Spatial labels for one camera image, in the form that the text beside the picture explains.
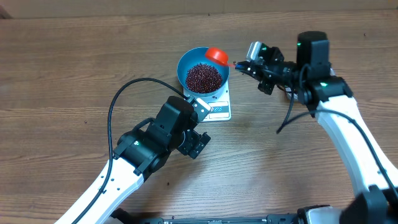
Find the wood grain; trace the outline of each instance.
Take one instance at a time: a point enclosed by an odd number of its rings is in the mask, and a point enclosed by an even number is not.
[[[395,9],[398,0],[0,0],[16,19]]]
[[[177,62],[198,46],[239,61],[260,40],[295,60],[295,39],[305,30],[327,32],[337,74],[398,165],[397,11],[0,20],[0,30],[0,223],[53,223],[86,190],[107,160],[109,103],[128,80],[159,78],[181,89]],[[276,135],[289,104],[283,93],[264,95],[236,72],[229,86],[232,120],[199,125],[212,137],[200,157],[173,153],[123,209],[236,217],[352,200],[347,171],[313,119]],[[155,116],[169,95],[155,83],[126,89],[113,138]],[[295,105],[293,114],[305,110]]]

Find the kitchen scale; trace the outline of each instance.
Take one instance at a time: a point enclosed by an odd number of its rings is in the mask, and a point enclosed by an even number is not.
[[[206,118],[202,122],[209,121],[229,121],[231,119],[231,101],[229,100],[229,86],[228,81],[225,83],[224,87],[221,87],[220,94],[214,96],[201,97],[196,96],[191,93],[191,91],[187,91],[184,88],[185,96],[194,96],[195,98],[201,98],[204,102],[211,106],[211,110]]]
[[[202,122],[229,121],[231,119],[231,100],[229,98],[228,86],[229,67],[214,63],[213,61],[207,59],[205,54],[208,49],[208,47],[197,47],[185,53],[178,63],[177,77],[184,88],[183,93],[185,96],[201,98],[204,102],[211,106],[209,114]],[[221,87],[218,90],[211,93],[195,93],[187,88],[185,79],[187,78],[188,70],[199,63],[211,65],[217,69],[218,73],[223,79],[221,82]]]

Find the black cable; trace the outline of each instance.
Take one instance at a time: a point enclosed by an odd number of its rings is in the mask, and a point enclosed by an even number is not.
[[[355,126],[355,128],[358,129],[358,131],[361,133],[363,139],[365,140],[366,144],[368,145],[369,150],[371,151],[371,154],[373,156],[373,159],[376,162],[381,174],[383,175],[384,179],[386,180],[388,186],[391,188],[393,196],[394,196],[394,198],[396,200],[395,203],[398,203],[398,192],[397,192],[394,184],[391,182],[390,178],[388,177],[386,170],[383,168],[383,166],[382,166],[382,164],[381,164],[381,162],[380,162],[380,160],[379,160],[379,158],[378,158],[378,156],[377,156],[377,154],[376,154],[376,152],[375,152],[375,150],[374,150],[369,138],[367,137],[367,135],[363,131],[363,129],[360,127],[360,125],[353,118],[350,118],[348,115],[340,113],[338,111],[324,110],[324,109],[308,111],[308,112],[300,113],[297,116],[293,117],[292,119],[288,120],[286,123],[283,123],[278,128],[276,133],[279,134],[286,125],[290,124],[291,122],[293,122],[293,121],[295,121],[295,120],[297,120],[297,119],[299,119],[299,118],[301,118],[303,116],[306,116],[306,115],[309,115],[309,114],[316,114],[316,113],[320,113],[320,112],[332,113],[332,114],[340,115],[340,116],[346,118],[350,123],[352,123]]]
[[[300,70],[300,75],[298,76],[298,86],[300,87],[300,89],[303,88],[303,75],[305,69],[311,70],[310,65],[306,63]]]
[[[292,93],[291,91],[286,91],[286,89],[284,89],[284,88],[281,87],[280,85],[276,85],[276,87],[278,87],[278,89],[284,91],[285,93]]]
[[[126,84],[124,84],[119,90],[118,92],[115,94],[115,96],[113,97],[113,100],[111,102],[111,106],[109,106],[109,112],[108,112],[108,146],[109,146],[109,166],[108,166],[108,171],[106,173],[106,177],[104,180],[104,183],[102,184],[101,188],[98,190],[98,193],[94,196],[94,198],[92,199],[92,201],[87,205],[87,207],[81,212],[81,214],[75,219],[75,221],[73,221],[72,224],[76,224],[78,223],[81,218],[83,218],[83,216],[86,215],[86,213],[88,212],[88,210],[94,205],[94,203],[97,201],[97,199],[100,197],[100,195],[103,193],[106,184],[108,183],[109,178],[111,177],[111,171],[112,171],[112,165],[113,165],[113,147],[112,147],[112,130],[111,130],[111,118],[112,118],[112,111],[113,111],[113,106],[117,100],[117,98],[119,97],[120,93],[127,88],[129,85],[136,83],[136,82],[141,82],[141,81],[152,81],[152,82],[157,82],[160,83],[168,88],[170,88],[171,90],[173,90],[174,92],[178,93],[180,96],[182,96],[184,99],[188,99],[188,97],[184,96],[184,94],[182,94],[180,91],[178,91],[176,88],[170,86],[169,84],[157,80],[155,78],[137,78],[135,80],[131,80],[129,82],[127,82]]]
[[[294,92],[293,89],[294,89],[294,87],[293,87],[293,85],[291,85],[291,86],[290,86],[290,92]],[[289,105],[289,109],[287,110],[287,113],[286,113],[286,116],[285,116],[285,119],[284,119],[284,122],[282,123],[282,125],[283,125],[284,123],[286,123],[287,120],[289,119],[290,113],[292,112],[292,109],[293,109],[293,104],[294,104],[294,93],[290,94],[290,105]]]
[[[155,118],[147,118],[143,121],[141,121],[140,123],[138,123],[132,130],[132,133],[135,133],[136,131],[138,131],[138,129],[141,129],[142,127],[144,127],[146,124],[150,123],[150,122],[154,122]]]

